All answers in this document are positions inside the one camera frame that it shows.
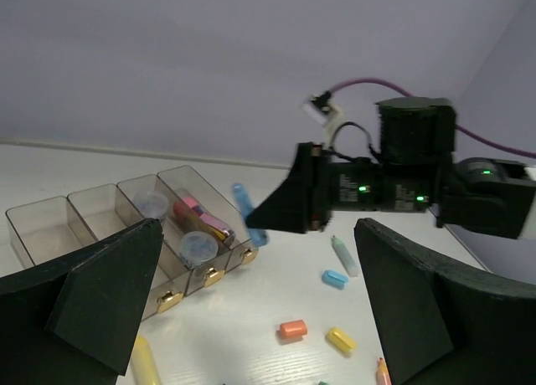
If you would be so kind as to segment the clear paperclip jar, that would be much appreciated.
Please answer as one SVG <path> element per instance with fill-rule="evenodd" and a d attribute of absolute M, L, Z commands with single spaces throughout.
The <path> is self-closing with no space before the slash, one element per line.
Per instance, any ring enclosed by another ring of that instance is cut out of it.
<path fill-rule="evenodd" d="M 140 191 L 132 200 L 135 208 L 144 218 L 154 218 L 163 223 L 168 213 L 169 201 L 158 191 Z"/>
<path fill-rule="evenodd" d="M 178 247 L 178 257 L 189 270 L 215 258 L 218 252 L 216 239 L 202 231 L 185 234 Z"/>

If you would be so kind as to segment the orange highlighter cap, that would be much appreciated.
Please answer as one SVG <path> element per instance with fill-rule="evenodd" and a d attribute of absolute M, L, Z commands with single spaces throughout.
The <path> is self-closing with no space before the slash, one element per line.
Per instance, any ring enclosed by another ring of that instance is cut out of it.
<path fill-rule="evenodd" d="M 286 321 L 279 325 L 277 334 L 282 341 L 295 341 L 308 334 L 308 327 L 304 320 Z"/>

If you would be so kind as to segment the green highlighter with tip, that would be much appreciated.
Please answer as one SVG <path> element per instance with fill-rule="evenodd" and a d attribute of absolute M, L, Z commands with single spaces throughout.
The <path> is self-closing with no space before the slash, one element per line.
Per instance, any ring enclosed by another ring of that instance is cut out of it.
<path fill-rule="evenodd" d="M 354 259 L 354 257 L 351 255 L 348 248 L 344 244 L 344 242 L 337 236 L 333 235 L 331 237 L 331 245 L 332 245 L 332 249 L 334 250 L 336 256 L 339 258 L 348 276 L 358 277 L 359 267 L 356 263 L 356 260 Z"/>

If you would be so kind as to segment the blue highlighter cap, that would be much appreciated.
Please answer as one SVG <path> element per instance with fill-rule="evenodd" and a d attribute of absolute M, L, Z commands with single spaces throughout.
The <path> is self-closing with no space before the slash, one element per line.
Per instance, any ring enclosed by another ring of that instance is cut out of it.
<path fill-rule="evenodd" d="M 336 289 L 343 290 L 348 283 L 348 277 L 332 269 L 326 269 L 322 273 L 322 282 Z"/>

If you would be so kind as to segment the orange highlighter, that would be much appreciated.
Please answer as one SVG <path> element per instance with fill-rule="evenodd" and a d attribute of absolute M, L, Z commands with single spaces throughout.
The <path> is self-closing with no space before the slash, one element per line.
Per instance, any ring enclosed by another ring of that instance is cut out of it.
<path fill-rule="evenodd" d="M 391 385 L 392 382 L 389 376 L 389 370 L 387 368 L 386 361 L 381 357 L 378 360 L 376 369 L 376 384 L 377 385 Z"/>

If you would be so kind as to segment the yellow highlighter cap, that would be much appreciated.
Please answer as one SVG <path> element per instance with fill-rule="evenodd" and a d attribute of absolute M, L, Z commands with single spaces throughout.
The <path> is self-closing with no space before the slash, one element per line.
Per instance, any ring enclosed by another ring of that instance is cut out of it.
<path fill-rule="evenodd" d="M 351 354 L 357 348 L 356 341 L 339 327 L 330 328 L 326 340 L 345 355 Z"/>

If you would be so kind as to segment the smoky clear drawer organizer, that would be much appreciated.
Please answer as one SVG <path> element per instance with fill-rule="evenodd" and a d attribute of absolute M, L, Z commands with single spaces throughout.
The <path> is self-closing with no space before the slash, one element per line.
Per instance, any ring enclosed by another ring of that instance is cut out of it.
<path fill-rule="evenodd" d="M 121 247 L 115 274 L 142 280 L 142 318 L 209 288 L 258 254 L 238 210 L 190 166 L 107 183 L 6 212 L 24 268 L 96 243 Z"/>

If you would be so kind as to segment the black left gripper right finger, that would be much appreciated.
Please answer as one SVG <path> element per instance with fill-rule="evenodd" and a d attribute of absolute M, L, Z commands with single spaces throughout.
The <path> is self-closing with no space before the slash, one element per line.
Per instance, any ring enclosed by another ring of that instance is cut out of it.
<path fill-rule="evenodd" d="M 354 238 L 394 384 L 533 384 L 535 287 L 371 219 Z"/>

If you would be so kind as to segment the yellow highlighter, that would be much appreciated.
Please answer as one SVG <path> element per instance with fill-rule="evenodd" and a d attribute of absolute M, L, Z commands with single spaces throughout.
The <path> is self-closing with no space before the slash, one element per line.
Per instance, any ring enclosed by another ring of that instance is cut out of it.
<path fill-rule="evenodd" d="M 130 365 L 137 385 L 162 385 L 150 345 L 141 335 L 135 340 Z"/>

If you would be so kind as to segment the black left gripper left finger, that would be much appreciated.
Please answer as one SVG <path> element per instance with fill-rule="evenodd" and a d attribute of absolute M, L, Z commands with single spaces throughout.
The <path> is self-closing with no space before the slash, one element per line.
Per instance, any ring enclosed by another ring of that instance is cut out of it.
<path fill-rule="evenodd" d="M 2 376 L 125 375 L 162 242 L 162 225 L 145 219 L 2 277 Z"/>

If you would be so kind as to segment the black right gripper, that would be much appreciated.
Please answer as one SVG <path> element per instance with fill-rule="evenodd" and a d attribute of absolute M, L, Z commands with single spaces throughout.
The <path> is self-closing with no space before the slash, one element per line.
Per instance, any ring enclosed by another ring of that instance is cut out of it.
<path fill-rule="evenodd" d="M 452 162 L 456 112 L 445 98 L 399 97 L 381 100 L 379 148 L 366 157 L 335 148 L 345 121 L 325 148 L 299 143 L 281 184 L 245 219 L 248 228 L 305 234 L 311 229 L 312 189 L 317 167 L 317 220 L 334 210 L 420 213 L 437 199 L 441 175 Z"/>

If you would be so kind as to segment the pink capped pen tube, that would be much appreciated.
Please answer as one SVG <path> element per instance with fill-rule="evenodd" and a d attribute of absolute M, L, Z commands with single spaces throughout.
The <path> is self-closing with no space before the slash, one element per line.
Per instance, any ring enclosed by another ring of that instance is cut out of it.
<path fill-rule="evenodd" d="M 225 221 L 209 212 L 196 198 L 185 197 L 175 201 L 173 213 L 178 221 L 195 215 L 225 245 L 230 246 L 235 241 L 235 231 Z"/>

